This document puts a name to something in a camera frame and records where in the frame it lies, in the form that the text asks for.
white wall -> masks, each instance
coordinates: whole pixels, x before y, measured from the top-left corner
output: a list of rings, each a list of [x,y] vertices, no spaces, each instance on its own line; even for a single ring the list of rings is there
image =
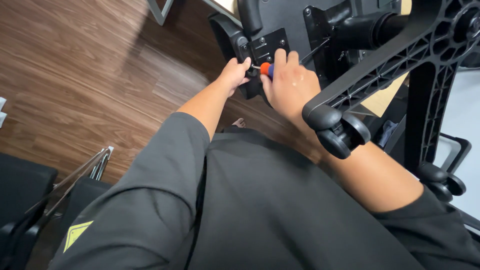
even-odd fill
[[[480,71],[456,74],[441,132],[472,143],[472,150],[455,172],[467,192],[454,196],[452,204],[480,220]]]

black sleeve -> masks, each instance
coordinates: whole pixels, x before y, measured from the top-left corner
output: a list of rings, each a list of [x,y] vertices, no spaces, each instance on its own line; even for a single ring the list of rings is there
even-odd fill
[[[176,112],[70,227],[50,269],[161,269],[192,228],[210,137]]]
[[[424,187],[419,199],[401,209],[374,217],[427,270],[478,270],[480,252],[458,211],[440,202]]]

screwdriver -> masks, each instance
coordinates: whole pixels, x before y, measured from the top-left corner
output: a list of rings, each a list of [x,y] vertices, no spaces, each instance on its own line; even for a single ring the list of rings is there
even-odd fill
[[[318,47],[316,47],[313,51],[311,51],[309,54],[307,54],[302,60],[300,60],[299,64],[303,64],[305,61],[309,60],[310,57],[314,53],[316,53],[321,47],[323,47],[328,41],[330,41],[330,38],[326,38],[325,41],[323,41]],[[264,74],[270,77],[270,79],[273,79],[273,71],[274,71],[274,64],[270,64],[268,62],[263,63],[261,66],[254,66],[252,65],[252,68],[254,69],[259,69],[260,74]]]

